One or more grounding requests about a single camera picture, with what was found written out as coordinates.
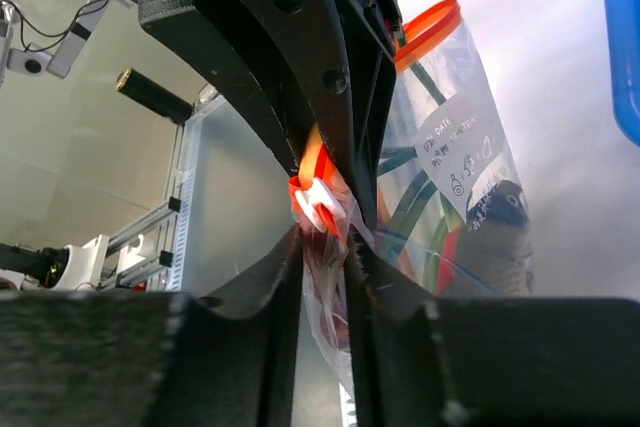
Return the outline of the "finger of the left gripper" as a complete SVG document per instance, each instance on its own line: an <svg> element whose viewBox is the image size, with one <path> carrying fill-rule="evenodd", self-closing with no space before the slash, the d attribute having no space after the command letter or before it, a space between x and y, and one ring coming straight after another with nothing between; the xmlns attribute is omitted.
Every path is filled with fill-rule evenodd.
<svg viewBox="0 0 640 427"><path fill-rule="evenodd" d="M213 85L288 173L317 127L368 226L396 81L397 0L137 0L143 30Z"/></svg>

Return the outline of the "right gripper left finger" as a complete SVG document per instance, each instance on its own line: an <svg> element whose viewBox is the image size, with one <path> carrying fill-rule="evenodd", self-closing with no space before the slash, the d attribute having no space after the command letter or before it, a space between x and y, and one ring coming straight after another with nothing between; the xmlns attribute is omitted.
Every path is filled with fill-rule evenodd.
<svg viewBox="0 0 640 427"><path fill-rule="evenodd" d="M209 295L5 292L5 426L287 426L302 233Z"/></svg>

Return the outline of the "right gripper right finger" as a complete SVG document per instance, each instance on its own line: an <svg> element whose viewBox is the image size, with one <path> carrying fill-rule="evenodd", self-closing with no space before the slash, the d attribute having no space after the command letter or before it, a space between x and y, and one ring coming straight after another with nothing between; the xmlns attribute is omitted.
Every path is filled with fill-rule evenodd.
<svg viewBox="0 0 640 427"><path fill-rule="evenodd" d="M362 426L635 426L639 305L436 297L351 232L345 278Z"/></svg>

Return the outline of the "grey toy fish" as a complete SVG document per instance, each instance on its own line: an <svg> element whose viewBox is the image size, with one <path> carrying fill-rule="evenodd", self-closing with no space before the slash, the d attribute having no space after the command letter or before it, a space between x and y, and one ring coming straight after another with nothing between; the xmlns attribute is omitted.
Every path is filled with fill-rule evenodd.
<svg viewBox="0 0 640 427"><path fill-rule="evenodd" d="M511 296L531 292L530 219L519 184L501 180L467 212L455 261L492 291Z"/></svg>

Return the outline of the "clear zip top bag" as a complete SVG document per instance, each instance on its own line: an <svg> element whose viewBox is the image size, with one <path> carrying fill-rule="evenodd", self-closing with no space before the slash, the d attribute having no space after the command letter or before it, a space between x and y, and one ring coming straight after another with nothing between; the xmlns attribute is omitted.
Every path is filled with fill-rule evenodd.
<svg viewBox="0 0 640 427"><path fill-rule="evenodd" d="M525 194L457 0L407 23L396 46L397 80L374 170L376 225L365 225L318 132L289 181L312 334L345 390L353 387L350 231L437 296L526 296L533 284Z"/></svg>

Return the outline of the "blue plastic bin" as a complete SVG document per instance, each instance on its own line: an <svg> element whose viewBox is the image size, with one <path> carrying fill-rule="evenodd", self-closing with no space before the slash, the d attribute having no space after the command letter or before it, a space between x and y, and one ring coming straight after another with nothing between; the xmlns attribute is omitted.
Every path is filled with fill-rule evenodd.
<svg viewBox="0 0 640 427"><path fill-rule="evenodd" d="M639 0L604 0L613 112L621 132L639 143Z"/></svg>

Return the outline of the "red chili pepper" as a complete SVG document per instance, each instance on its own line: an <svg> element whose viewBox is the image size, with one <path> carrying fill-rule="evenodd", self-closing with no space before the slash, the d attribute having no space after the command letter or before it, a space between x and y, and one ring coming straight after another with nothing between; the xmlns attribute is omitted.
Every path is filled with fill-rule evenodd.
<svg viewBox="0 0 640 427"><path fill-rule="evenodd" d="M457 240L461 228L449 232L443 241L441 257L438 264L438 276L436 282L436 293L443 293L452 283L455 277L455 266L453 261L456 257Z"/></svg>

